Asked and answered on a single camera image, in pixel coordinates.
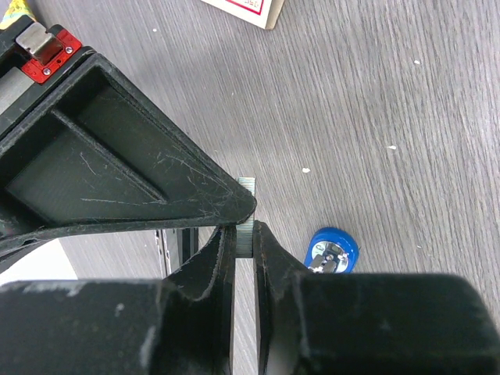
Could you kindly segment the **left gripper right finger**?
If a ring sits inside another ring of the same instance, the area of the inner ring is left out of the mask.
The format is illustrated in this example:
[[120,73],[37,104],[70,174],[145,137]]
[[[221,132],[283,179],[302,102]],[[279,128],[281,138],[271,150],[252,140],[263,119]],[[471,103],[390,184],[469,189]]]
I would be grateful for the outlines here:
[[496,374],[499,335],[471,284],[439,273],[314,273],[253,231],[261,374]]

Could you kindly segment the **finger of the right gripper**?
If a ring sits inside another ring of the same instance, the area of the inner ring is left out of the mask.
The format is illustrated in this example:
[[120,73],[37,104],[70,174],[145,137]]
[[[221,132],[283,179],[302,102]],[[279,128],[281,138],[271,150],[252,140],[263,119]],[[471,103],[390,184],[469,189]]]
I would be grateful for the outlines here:
[[2,256],[73,235],[241,223],[255,207],[96,52],[1,114]]

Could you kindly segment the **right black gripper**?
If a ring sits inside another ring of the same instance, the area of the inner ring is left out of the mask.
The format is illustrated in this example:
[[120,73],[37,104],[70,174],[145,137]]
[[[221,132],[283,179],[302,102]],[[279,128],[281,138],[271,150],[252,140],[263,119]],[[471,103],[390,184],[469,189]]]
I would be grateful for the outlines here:
[[6,136],[94,50],[66,28],[22,15],[1,32],[1,135]]

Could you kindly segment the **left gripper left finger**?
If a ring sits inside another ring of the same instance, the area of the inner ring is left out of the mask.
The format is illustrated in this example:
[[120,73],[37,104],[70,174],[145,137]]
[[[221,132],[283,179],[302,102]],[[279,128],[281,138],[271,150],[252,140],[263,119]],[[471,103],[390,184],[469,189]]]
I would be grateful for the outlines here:
[[231,373],[235,244],[219,227],[163,280],[3,285],[2,373]]

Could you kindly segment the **silver staple strip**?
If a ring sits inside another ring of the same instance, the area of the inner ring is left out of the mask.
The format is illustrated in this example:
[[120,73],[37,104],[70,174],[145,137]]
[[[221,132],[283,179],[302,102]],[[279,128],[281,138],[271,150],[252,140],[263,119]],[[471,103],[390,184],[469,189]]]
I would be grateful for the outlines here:
[[[246,188],[252,196],[255,196],[255,178],[254,177],[239,177],[238,183]],[[253,257],[253,228],[255,222],[255,214],[252,213],[247,220],[236,226],[237,243],[236,257],[242,259],[251,259]]]

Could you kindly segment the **small staple box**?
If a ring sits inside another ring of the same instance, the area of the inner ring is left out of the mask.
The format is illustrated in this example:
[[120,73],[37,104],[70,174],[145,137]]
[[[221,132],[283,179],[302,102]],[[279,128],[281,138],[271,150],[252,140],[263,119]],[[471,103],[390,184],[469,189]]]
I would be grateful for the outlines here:
[[284,0],[202,0],[226,13],[264,30],[272,30]]

